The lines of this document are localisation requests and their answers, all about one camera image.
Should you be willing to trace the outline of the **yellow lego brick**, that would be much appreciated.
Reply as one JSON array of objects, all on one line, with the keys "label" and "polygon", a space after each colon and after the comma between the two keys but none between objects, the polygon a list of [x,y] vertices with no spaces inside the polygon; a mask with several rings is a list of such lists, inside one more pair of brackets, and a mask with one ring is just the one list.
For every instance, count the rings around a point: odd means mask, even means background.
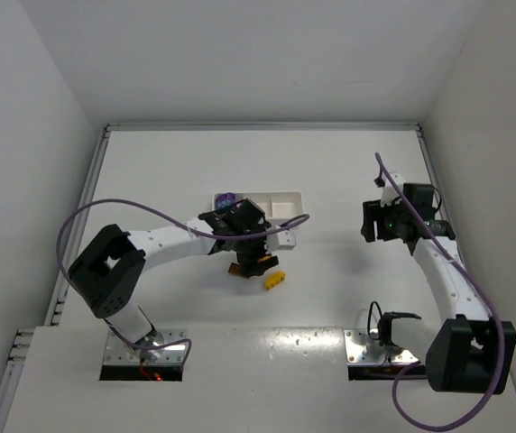
[{"label": "yellow lego brick", "polygon": [[272,290],[276,286],[280,285],[286,280],[286,273],[282,271],[275,272],[271,275],[269,275],[264,280],[264,288],[266,290]]}]

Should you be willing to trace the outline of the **purple lego brick top pile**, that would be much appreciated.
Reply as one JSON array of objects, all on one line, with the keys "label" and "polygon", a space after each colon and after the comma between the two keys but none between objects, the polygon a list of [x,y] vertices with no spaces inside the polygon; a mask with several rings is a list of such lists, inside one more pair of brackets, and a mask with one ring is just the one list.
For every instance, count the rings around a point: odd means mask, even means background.
[{"label": "purple lego brick top pile", "polygon": [[240,195],[234,192],[216,194],[214,196],[214,209],[215,211],[228,210],[238,202],[239,198]]}]

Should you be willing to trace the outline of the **orange curved lego brick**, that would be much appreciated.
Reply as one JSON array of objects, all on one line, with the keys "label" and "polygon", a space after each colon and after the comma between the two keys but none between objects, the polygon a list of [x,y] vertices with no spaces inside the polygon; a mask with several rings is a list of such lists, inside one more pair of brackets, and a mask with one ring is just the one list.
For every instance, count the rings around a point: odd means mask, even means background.
[{"label": "orange curved lego brick", "polygon": [[272,258],[272,255],[271,254],[267,254],[264,257],[262,257],[261,259],[259,259],[258,263],[269,261],[271,258]]}]

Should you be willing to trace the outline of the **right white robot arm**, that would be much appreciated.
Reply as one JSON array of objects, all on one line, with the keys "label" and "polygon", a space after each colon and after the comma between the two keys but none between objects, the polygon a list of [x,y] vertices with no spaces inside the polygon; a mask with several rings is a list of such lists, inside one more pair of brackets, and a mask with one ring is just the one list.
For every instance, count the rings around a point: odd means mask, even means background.
[{"label": "right white robot arm", "polygon": [[436,392],[503,393],[516,346],[510,321],[497,320],[465,273],[452,226],[437,217],[435,188],[425,183],[389,185],[376,180],[380,198],[363,203],[361,234],[368,243],[400,240],[422,270],[440,325],[417,313],[382,314],[379,345],[404,348],[423,365]]}]

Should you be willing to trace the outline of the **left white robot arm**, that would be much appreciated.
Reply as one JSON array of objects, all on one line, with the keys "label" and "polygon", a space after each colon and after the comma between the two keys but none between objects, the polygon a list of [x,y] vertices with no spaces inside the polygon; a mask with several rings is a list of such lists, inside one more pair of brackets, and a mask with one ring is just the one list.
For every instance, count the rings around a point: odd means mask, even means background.
[{"label": "left white robot arm", "polygon": [[202,213],[183,227],[147,231],[103,227],[68,269],[69,281],[96,318],[103,319],[130,347],[146,346],[154,326],[132,301],[141,275],[193,256],[234,252],[235,273],[261,276],[279,264],[274,253],[294,245],[288,231],[271,234],[272,224],[251,200]]}]

